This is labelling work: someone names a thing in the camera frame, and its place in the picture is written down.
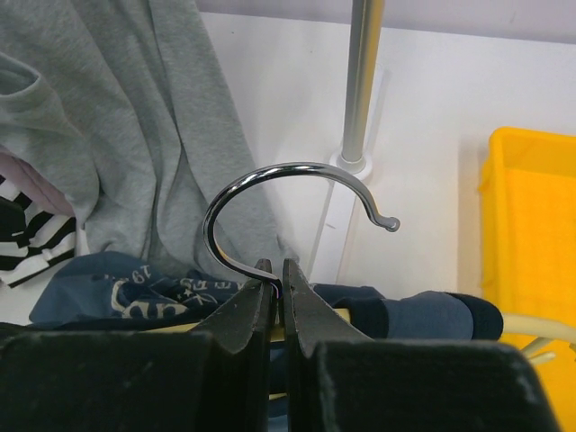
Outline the blue printed tank top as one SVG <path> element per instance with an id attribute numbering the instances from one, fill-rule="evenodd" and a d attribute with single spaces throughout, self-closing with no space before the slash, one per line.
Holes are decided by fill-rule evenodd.
<path id="1" fill-rule="evenodd" d="M 383 297 L 370 286 L 313 284 L 295 279 L 372 339 L 498 340 L 503 332 L 499 309 L 488 301 L 457 292 L 427 291 L 400 300 Z M 206 319 L 242 289 L 198 271 L 184 278 L 161 274 L 151 265 L 117 252 L 80 256 L 49 281 L 33 307 L 36 329 L 167 329 Z"/>

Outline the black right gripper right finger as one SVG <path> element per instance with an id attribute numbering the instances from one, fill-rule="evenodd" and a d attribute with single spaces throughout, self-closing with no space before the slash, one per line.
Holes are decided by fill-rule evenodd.
<path id="1" fill-rule="evenodd" d="M 374 340 L 283 265 L 291 431 L 556 431 L 534 368 L 497 342 Z"/>

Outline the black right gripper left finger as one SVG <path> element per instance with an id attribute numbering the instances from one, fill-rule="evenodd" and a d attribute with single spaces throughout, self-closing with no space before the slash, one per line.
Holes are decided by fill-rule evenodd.
<path id="1" fill-rule="evenodd" d="M 1 327 L 4 431 L 265 431 L 259 282 L 206 319 L 169 328 Z"/>

